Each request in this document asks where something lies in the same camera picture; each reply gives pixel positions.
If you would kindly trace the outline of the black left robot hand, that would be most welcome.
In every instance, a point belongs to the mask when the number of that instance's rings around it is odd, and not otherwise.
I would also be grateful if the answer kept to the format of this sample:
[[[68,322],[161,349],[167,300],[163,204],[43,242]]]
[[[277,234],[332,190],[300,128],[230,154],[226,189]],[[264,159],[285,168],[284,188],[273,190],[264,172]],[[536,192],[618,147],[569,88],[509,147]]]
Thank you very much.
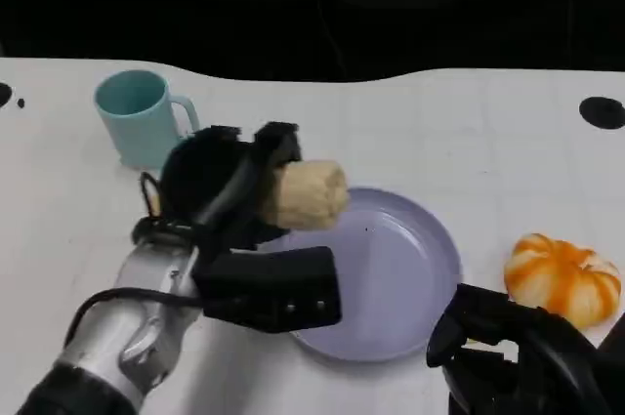
[[[210,126],[169,154],[159,196],[162,215],[191,227],[203,252],[254,250],[288,231],[261,218],[276,184],[275,172],[302,159],[298,126],[268,122],[253,140],[240,129]]]

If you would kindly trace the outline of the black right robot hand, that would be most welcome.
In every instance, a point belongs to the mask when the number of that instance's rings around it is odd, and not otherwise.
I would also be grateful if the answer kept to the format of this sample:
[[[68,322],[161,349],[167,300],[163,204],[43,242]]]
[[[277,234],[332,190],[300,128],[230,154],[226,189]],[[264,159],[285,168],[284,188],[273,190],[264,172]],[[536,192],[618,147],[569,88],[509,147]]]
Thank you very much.
[[[452,414],[621,414],[624,365],[563,317],[461,283],[426,354]]]

